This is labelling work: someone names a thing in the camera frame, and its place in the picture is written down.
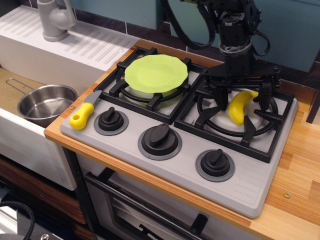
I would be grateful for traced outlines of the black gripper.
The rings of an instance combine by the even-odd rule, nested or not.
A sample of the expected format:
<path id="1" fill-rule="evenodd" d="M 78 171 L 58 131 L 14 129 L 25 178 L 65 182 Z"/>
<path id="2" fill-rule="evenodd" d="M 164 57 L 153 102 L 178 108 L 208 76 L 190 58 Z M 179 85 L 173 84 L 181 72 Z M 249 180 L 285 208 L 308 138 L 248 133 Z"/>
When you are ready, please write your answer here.
<path id="1" fill-rule="evenodd" d="M 272 90 L 280 87 L 281 68 L 254 57 L 253 50 L 244 53 L 226 53 L 224 63 L 203 70 L 217 106 L 225 111 L 228 105 L 228 88 L 258 89 L 260 110 L 265 112 L 270 104 Z"/>

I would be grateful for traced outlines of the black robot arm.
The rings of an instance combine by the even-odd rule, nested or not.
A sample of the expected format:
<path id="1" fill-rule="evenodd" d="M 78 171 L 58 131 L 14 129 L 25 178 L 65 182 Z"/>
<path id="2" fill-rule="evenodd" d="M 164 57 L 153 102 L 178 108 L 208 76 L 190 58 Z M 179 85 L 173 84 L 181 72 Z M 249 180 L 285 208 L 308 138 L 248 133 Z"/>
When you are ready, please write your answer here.
<path id="1" fill-rule="evenodd" d="M 279 88 L 279 67 L 257 60 L 265 56 L 270 47 L 257 53 L 253 45 L 253 35 L 264 39 L 267 36 L 257 27 L 262 21 L 261 10 L 252 0 L 196 0 L 196 7 L 204 19 L 209 33 L 206 44 L 196 43 L 184 33 L 167 0 L 162 0 L 163 10 L 182 42 L 194 50 L 204 50 L 211 46 L 216 34 L 219 35 L 219 50 L 224 63 L 206 68 L 206 94 L 213 98 L 221 110 L 226 110 L 228 94 L 232 89 L 258 89 L 254 101 L 265 112 L 270 104 L 272 92 Z"/>

